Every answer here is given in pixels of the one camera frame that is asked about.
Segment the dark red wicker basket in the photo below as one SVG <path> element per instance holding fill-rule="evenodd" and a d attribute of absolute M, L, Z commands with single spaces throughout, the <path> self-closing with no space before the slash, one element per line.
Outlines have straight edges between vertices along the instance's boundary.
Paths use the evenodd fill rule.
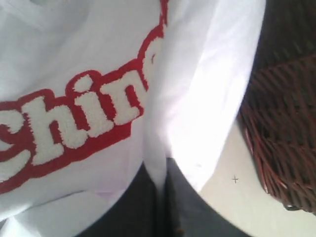
<path fill-rule="evenodd" d="M 269 0 L 239 123 L 266 193 L 316 211 L 316 3 Z"/>

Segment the white t-shirt red lettering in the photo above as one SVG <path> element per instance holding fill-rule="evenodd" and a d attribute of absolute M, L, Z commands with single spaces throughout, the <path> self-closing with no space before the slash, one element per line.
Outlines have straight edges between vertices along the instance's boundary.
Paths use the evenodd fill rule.
<path fill-rule="evenodd" d="M 3 0 L 0 234 L 181 237 L 236 118 L 264 0 Z"/>

